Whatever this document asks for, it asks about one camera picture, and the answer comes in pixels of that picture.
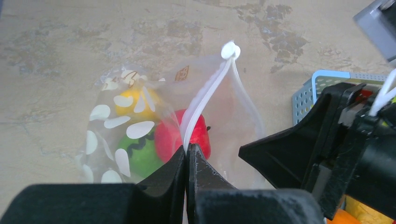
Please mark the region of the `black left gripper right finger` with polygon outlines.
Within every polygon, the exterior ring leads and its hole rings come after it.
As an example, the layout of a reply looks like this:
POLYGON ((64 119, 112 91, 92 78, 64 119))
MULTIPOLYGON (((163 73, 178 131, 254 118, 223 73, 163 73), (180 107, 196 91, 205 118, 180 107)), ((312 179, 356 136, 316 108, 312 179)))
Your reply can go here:
POLYGON ((205 159, 199 145, 186 153, 186 212, 190 224, 323 224, 322 211, 301 189, 237 189, 205 159))

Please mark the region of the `red apple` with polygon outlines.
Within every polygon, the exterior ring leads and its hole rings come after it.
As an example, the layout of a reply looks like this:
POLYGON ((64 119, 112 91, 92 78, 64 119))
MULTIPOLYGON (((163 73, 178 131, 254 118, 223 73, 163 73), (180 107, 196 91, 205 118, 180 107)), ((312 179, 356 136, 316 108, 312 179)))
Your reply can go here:
MULTIPOLYGON (((211 155, 211 145, 205 118, 200 115, 190 138, 191 144, 199 144, 206 159, 211 155)), ((179 128, 161 122, 155 130, 156 153, 164 163, 168 162, 174 152, 183 144, 179 128)))

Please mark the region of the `orange fruit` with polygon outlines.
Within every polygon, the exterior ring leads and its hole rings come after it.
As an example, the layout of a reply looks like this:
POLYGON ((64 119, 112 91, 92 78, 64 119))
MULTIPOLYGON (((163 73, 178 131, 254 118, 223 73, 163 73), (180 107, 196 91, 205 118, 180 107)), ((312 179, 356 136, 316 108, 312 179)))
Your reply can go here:
POLYGON ((338 209, 333 220, 325 218, 325 224, 361 224, 361 222, 345 210, 338 209))

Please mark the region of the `round yellow lemon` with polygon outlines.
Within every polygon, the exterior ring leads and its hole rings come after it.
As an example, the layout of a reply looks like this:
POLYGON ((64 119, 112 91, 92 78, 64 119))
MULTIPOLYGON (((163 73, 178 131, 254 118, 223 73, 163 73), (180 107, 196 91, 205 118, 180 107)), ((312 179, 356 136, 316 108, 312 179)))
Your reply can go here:
POLYGON ((118 116, 131 116, 140 120, 159 120, 155 106, 160 99, 152 89, 128 89, 113 98, 118 116))

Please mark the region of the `green fruit with black stripe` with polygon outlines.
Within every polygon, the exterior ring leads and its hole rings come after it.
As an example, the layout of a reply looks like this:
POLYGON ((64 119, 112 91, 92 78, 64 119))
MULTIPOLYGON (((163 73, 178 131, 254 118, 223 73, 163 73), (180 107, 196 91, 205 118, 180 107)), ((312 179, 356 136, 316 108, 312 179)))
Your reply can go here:
POLYGON ((143 179, 164 164, 156 152, 153 130, 139 139, 124 135, 118 143, 115 160, 124 176, 137 175, 143 179))

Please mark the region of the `clear polka dot zip bag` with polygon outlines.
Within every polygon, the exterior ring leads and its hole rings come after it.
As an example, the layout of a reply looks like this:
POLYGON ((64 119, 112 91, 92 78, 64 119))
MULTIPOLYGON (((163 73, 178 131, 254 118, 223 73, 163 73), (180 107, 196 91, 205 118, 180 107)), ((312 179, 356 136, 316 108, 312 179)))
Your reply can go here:
POLYGON ((115 70, 102 86, 89 116, 85 148, 76 157, 83 183, 138 183, 139 176, 124 176, 115 152, 124 135, 139 139, 163 122, 179 128, 180 147, 187 149, 200 115, 205 118, 211 155, 209 164, 239 189, 263 189, 265 178, 238 157, 239 148, 264 137, 261 116, 248 96, 236 61, 241 49, 233 41, 215 55, 182 63, 158 80, 150 80, 130 67, 115 70), (113 98, 128 89, 152 89, 159 120, 118 116, 113 98))

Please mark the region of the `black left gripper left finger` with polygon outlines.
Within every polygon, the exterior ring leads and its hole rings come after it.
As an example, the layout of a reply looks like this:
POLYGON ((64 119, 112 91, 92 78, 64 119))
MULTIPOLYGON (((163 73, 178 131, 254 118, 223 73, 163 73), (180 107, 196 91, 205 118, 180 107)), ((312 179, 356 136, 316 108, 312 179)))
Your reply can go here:
POLYGON ((143 181, 119 184, 35 184, 22 190, 3 224, 180 224, 185 152, 143 181))

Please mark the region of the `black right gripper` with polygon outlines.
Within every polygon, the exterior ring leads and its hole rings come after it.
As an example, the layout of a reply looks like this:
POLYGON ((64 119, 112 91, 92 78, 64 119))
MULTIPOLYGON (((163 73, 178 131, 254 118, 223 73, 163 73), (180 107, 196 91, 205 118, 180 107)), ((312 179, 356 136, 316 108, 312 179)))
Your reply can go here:
POLYGON ((376 91, 338 83, 324 88, 295 126, 241 146, 238 156, 277 189, 311 192, 333 218, 344 196, 396 217, 396 129, 383 125, 386 104, 370 115, 376 91))

